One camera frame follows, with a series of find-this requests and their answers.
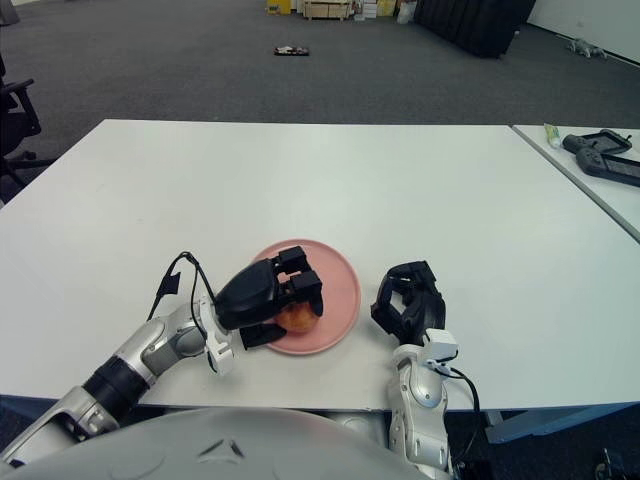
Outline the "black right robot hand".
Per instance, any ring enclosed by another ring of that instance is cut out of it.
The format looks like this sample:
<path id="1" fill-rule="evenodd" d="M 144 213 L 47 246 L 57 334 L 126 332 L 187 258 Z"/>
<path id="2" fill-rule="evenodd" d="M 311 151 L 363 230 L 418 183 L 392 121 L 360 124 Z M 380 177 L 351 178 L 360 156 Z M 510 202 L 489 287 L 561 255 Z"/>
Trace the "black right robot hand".
<path id="1" fill-rule="evenodd" d="M 375 323 L 400 345 L 423 346 L 427 329 L 445 329 L 446 305 L 426 261 L 390 268 L 370 313 Z"/>

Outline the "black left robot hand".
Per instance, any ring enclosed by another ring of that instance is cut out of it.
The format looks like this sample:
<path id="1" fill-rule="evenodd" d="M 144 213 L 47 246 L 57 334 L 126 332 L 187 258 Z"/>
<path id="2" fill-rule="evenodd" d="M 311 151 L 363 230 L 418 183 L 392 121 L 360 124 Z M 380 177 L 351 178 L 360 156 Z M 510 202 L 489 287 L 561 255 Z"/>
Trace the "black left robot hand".
<path id="1" fill-rule="evenodd" d="M 217 294 L 214 306 L 221 326 L 237 330 L 244 348 L 251 349 L 294 331 L 277 322 L 280 315 L 321 317 L 322 287 L 305 251 L 296 245 L 244 268 Z"/>

